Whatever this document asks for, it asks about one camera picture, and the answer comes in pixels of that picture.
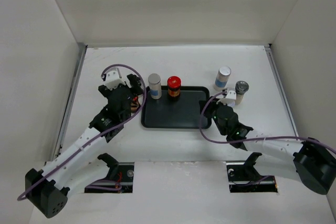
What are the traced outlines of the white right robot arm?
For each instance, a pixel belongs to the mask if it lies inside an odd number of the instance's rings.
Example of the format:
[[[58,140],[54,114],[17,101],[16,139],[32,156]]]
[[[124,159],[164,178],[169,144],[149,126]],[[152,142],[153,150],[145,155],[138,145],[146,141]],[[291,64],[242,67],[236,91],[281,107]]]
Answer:
[[[279,176],[301,182],[311,191],[326,195],[335,181],[335,149],[314,138],[265,136],[239,122],[233,108],[211,97],[199,102],[201,117],[213,120],[226,138],[223,144],[250,151],[243,164],[244,175]]]

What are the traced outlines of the white lid blue label shaker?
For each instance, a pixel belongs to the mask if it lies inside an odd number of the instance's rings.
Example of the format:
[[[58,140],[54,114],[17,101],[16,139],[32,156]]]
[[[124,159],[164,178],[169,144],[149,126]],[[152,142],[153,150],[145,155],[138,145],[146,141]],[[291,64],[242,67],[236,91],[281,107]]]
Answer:
[[[214,85],[213,85],[215,90],[221,91],[226,87],[229,77],[231,75],[231,72],[232,72],[231,68],[228,66],[223,66],[219,68]]]

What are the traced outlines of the silver lid blue label shaker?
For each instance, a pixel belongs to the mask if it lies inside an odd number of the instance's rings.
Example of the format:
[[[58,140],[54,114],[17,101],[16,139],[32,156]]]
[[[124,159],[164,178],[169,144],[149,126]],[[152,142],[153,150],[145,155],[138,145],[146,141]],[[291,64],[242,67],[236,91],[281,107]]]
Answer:
[[[152,73],[148,77],[150,95],[153,99],[158,100],[162,96],[161,78],[157,73]]]

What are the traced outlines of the black plastic tray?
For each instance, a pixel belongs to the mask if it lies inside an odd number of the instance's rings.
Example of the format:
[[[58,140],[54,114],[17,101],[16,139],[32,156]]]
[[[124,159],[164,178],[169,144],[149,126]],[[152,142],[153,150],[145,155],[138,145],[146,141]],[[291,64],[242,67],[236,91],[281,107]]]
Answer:
[[[162,96],[155,100],[147,87],[146,102],[141,113],[141,124],[149,129],[207,129],[212,121],[200,115],[199,102],[209,99],[209,90],[203,86],[182,86],[181,96],[168,98],[167,86],[161,86]]]

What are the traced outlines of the red lid sauce jar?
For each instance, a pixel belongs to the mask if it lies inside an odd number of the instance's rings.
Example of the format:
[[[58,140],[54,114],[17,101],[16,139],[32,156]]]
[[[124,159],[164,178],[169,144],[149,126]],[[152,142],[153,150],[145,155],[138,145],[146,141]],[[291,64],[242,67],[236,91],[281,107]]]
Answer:
[[[130,106],[131,106],[131,112],[132,113],[135,113],[136,111],[138,111],[139,107],[141,106],[140,103],[139,103],[139,97],[136,96],[132,99],[131,103],[130,103]]]
[[[181,96],[181,79],[178,76],[170,76],[167,79],[167,93],[171,101],[176,101]]]

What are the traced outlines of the grey lid salt grinder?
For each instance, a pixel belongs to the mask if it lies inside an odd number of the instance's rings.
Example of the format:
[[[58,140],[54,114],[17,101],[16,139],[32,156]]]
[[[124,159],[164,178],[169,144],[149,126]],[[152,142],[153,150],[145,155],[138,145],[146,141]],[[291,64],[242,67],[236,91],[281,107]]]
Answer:
[[[236,100],[235,104],[239,105],[245,93],[249,90],[249,84],[246,81],[237,81],[235,84]]]

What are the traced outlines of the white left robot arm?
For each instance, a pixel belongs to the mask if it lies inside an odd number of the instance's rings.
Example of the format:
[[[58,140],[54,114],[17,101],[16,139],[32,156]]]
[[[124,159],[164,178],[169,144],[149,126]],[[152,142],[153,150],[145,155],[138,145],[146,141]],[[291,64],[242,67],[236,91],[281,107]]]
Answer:
[[[102,79],[98,90],[107,105],[62,154],[25,175],[25,192],[18,199],[28,199],[48,219],[59,214],[72,195],[85,192],[98,180],[113,181],[118,175],[118,161],[102,150],[141,109],[139,96],[144,94],[145,84],[137,74],[129,74],[128,82],[111,72]]]

